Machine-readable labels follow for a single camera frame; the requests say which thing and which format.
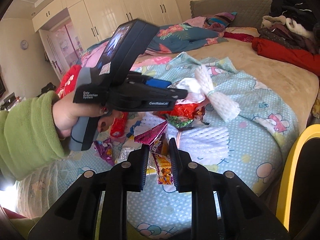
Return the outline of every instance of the metal screw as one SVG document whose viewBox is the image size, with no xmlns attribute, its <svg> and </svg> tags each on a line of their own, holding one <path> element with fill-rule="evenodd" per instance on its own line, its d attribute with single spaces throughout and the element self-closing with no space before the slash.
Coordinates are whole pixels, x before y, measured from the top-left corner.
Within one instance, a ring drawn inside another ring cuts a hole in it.
<svg viewBox="0 0 320 240">
<path fill-rule="evenodd" d="M 129 168 L 131 166 L 131 163 L 130 162 L 123 162 L 123 163 L 121 163 L 121 167 L 123 167 L 123 168 Z"/>
<path fill-rule="evenodd" d="M 191 162 L 191 163 L 188 163 L 188 167 L 190 169 L 195 169 L 196 167 L 198 167 L 198 164 L 194 163 L 194 162 Z"/>
<path fill-rule="evenodd" d="M 232 171 L 227 171 L 225 173 L 225 176 L 229 179 L 232 179 L 235 176 L 235 174 Z"/>
<path fill-rule="evenodd" d="M 85 173 L 84 173 L 84 176 L 86 177 L 86 178 L 91 178 L 92 176 L 93 176 L 93 171 L 86 171 Z"/>
</svg>

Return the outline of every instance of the red cloth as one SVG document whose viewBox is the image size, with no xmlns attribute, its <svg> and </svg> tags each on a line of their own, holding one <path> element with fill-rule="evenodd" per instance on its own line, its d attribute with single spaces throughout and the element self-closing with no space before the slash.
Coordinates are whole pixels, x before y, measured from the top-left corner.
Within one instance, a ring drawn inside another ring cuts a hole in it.
<svg viewBox="0 0 320 240">
<path fill-rule="evenodd" d="M 60 86 L 56 90 L 56 93 L 60 98 L 63 98 L 65 95 L 75 90 L 80 70 L 81 65 L 73 65 L 64 75 Z"/>
<path fill-rule="evenodd" d="M 261 38 L 252 40 L 252 48 L 260 56 L 288 62 L 320 76 L 320 54 L 313 55 L 303 49 L 287 49 L 279 43 Z"/>
<path fill-rule="evenodd" d="M 10 211 L 9 209 L 6 209 L 6 208 L 3 208 L 3 209 L 4 209 L 4 212 L 6 213 L 6 215 L 7 215 L 7 217 L 8 217 L 9 219 L 21 219 L 21 218 L 26 218 L 26 217 L 24 217 L 24 216 L 22 216 L 22 215 L 19 215 L 19 214 L 15 213 L 15 212 Z"/>
<path fill-rule="evenodd" d="M 224 32 L 223 35 L 224 38 L 231 38 L 231 39 L 235 39 L 238 41 L 245 41 L 245 42 L 252 42 L 253 40 L 253 36 L 250 34 L 245 34 L 245 33 L 228 33 L 228 32 Z"/>
</svg>

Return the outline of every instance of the bed sheet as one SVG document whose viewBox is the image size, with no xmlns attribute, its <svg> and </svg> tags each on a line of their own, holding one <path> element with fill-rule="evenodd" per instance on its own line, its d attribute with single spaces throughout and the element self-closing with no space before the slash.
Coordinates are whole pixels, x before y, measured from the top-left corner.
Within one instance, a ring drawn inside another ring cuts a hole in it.
<svg viewBox="0 0 320 240">
<path fill-rule="evenodd" d="M 226 125 L 230 136 L 229 157 L 207 168 L 219 173 L 233 170 L 259 195 L 282 171 L 288 151 L 298 136 L 298 128 L 294 128 L 297 126 L 294 121 L 295 115 L 271 89 L 244 72 L 238 73 L 227 58 L 223 60 L 207 58 L 198 62 L 183 53 L 166 65 L 141 67 L 139 70 L 144 74 L 175 82 L 183 77 L 192 77 L 194 67 L 201 63 L 210 65 L 208 71 L 211 72 L 213 81 L 222 92 L 239 101 L 243 110 L 235 120 L 224 123 L 212 107 L 207 105 L 205 121 L 214 126 Z M 245 93 L 238 95 L 237 90 Z M 272 95 L 269 98 L 271 102 L 265 102 L 267 100 L 264 96 L 267 94 Z M 281 115 L 280 126 L 282 120 L 286 120 L 291 125 L 291 128 L 286 127 L 288 123 L 284 125 L 287 130 L 290 130 L 290 136 L 285 137 L 285 141 L 283 141 L 283 135 L 280 136 L 282 139 L 279 141 L 279 138 L 271 136 L 262 125 L 252 121 L 259 117 L 254 110 L 250 110 L 252 100 L 256 102 L 254 107 L 259 110 L 257 112 L 265 112 L 265 116 L 261 116 L 265 118 L 264 120 L 274 118 L 269 118 L 268 111 L 271 111 L 276 105 L 274 102 L 277 102 L 277 107 L 280 109 L 274 113 L 277 113 L 278 117 Z M 132 114 L 126 128 L 128 134 L 124 138 L 113 140 L 115 155 L 136 125 L 139 125 L 139 117 Z M 108 133 L 99 136 L 99 139 L 104 139 L 108 137 Z M 72 153 L 67 159 L 57 161 L 19 183 L 18 212 L 28 217 L 41 216 L 84 171 L 93 169 L 102 172 L 110 168 L 109 164 L 101 160 L 93 149 Z M 190 227 L 191 194 L 179 194 L 172 186 L 157 185 L 155 177 L 150 175 L 141 193 L 128 193 L 127 213 L 128 221 L 141 234 L 151 239 L 168 238 Z"/>
<path fill-rule="evenodd" d="M 191 50 L 188 54 L 198 60 L 206 57 L 229 57 L 237 70 L 244 70 L 257 78 L 292 108 L 298 118 L 299 132 L 302 133 L 318 94 L 318 77 L 290 63 L 258 56 L 251 48 L 251 43 L 227 40 L 229 42 Z M 140 57 L 139 61 L 150 57 Z"/>
</svg>

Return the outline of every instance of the gray headboard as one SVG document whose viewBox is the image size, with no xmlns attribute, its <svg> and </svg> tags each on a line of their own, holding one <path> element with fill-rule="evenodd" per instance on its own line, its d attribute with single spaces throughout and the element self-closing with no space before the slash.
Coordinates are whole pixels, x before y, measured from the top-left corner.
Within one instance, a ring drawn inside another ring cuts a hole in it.
<svg viewBox="0 0 320 240">
<path fill-rule="evenodd" d="M 230 27 L 260 28 L 262 17 L 268 15 L 272 0 L 201 0 L 191 1 L 192 17 L 220 12 L 237 12 Z"/>
</svg>

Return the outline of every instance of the hand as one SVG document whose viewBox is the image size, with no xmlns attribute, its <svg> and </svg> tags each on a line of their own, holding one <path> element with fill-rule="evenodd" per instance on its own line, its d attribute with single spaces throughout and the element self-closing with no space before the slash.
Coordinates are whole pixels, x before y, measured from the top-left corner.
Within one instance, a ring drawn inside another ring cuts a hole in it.
<svg viewBox="0 0 320 240">
<path fill-rule="evenodd" d="M 73 97 L 74 93 L 69 93 L 52 107 L 53 122 L 61 139 L 71 135 L 72 127 L 78 122 L 80 116 L 98 117 L 105 114 L 105 110 L 99 105 L 73 103 Z M 120 114 L 119 111 L 114 110 L 111 116 L 102 117 L 98 122 L 98 131 L 108 130 Z"/>
</svg>

